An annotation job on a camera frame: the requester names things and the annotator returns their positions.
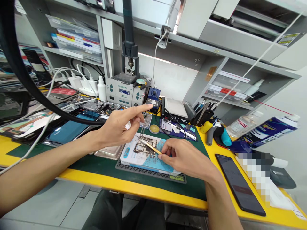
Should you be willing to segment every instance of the person's leg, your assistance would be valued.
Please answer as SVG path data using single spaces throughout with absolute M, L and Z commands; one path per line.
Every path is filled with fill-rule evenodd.
M 146 200 L 135 230 L 166 230 L 164 204 Z
M 101 190 L 82 230 L 121 230 L 123 194 Z
M 164 204 L 146 199 L 139 203 L 122 220 L 126 230 L 165 230 Z

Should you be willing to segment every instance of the yellow table edge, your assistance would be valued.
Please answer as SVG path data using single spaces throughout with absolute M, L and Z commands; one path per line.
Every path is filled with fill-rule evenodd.
M 246 179 L 247 183 L 249 184 L 250 188 L 252 189 L 253 193 L 255 194 L 256 198 L 262 205 L 263 209 L 266 212 L 266 217 L 262 217 L 259 215 L 251 214 L 248 212 L 245 212 L 240 209 L 238 206 L 230 187 L 228 186 L 228 183 L 225 179 L 225 183 L 227 186 L 227 189 L 229 191 L 230 197 L 232 199 L 232 202 L 234 204 L 234 207 L 237 211 L 238 216 L 241 219 L 247 219 L 252 221 L 258 221 L 258 222 L 265 222 L 270 224 L 278 224 L 278 225 L 284 225 L 288 227 L 295 227 L 300 229 L 307 229 L 307 221 L 299 219 L 292 210 L 283 210 L 273 207 L 266 207 L 265 203 L 261 200 L 260 195 L 256 191 L 256 188 L 244 172 L 244 170 L 241 168 L 239 163 L 235 160 L 234 154 L 224 148 L 219 147 L 215 141 L 213 140 L 212 146 L 208 146 L 205 144 L 206 142 L 206 135 L 199 133 L 202 142 L 205 145 L 205 148 L 207 150 L 207 153 L 213 162 L 213 164 L 221 171 L 221 168 L 216 160 L 215 154 L 221 154 L 228 157 L 231 157 L 235 164 L 238 166 L 240 172 L 242 173 L 243 177 Z M 18 143 L 14 143 L 11 141 L 10 138 L 0 136 L 0 166 L 8 167 L 9 165 L 16 162 L 19 158 L 6 155 L 6 153 L 10 152 L 14 148 L 20 146 Z M 63 178 L 66 180 L 71 180 L 79 183 L 85 183 L 90 184 L 93 186 L 99 186 L 106 189 L 110 189 L 113 191 L 118 191 L 121 193 L 128 193 L 137 195 L 140 197 L 148 198 L 148 199 L 154 199 L 161 202 L 167 202 L 175 205 L 180 206 L 186 206 L 194 209 L 200 209 L 200 210 L 207 210 L 208 209 L 208 203 L 206 201 L 176 194 L 173 192 L 169 192 L 160 188 L 138 184 L 126 180 L 121 180 L 109 176 L 104 176 L 100 174 L 90 173 L 90 172 L 84 172 L 80 170 L 75 169 L 66 169 L 63 173 L 59 175 L 59 178 Z M 296 207 L 303 213 L 303 215 L 307 218 L 307 215 L 302 211 L 302 209 L 292 200 L 292 198 L 283 190 L 281 189 L 282 193 L 289 197 L 290 200 L 296 205 Z

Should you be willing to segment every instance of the floor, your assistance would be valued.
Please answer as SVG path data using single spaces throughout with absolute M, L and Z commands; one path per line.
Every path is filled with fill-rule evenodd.
M 0 219 L 0 229 L 81 229 L 100 190 L 70 181 L 54 181 L 42 192 Z M 135 196 L 124 196 L 123 217 L 138 200 Z

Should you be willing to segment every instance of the black smartphone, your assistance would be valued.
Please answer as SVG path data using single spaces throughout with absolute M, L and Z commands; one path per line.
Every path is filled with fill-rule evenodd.
M 258 202 L 234 161 L 230 157 L 220 154 L 216 154 L 215 156 L 239 207 L 243 211 L 259 216 L 266 216 L 261 204 Z

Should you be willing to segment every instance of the hand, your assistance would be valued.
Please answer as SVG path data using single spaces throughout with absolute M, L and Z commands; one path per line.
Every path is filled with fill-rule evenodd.
M 88 133 L 93 151 L 109 146 L 119 146 L 132 141 L 135 133 L 144 122 L 142 112 L 153 107 L 153 104 L 144 104 L 124 110 L 114 110 L 106 123 L 98 130 Z M 131 127 L 126 129 L 125 125 L 130 121 Z
M 161 152 L 163 154 L 158 155 L 159 159 L 186 175 L 207 182 L 210 182 L 212 177 L 221 175 L 208 157 L 187 140 L 170 138 L 165 142 Z

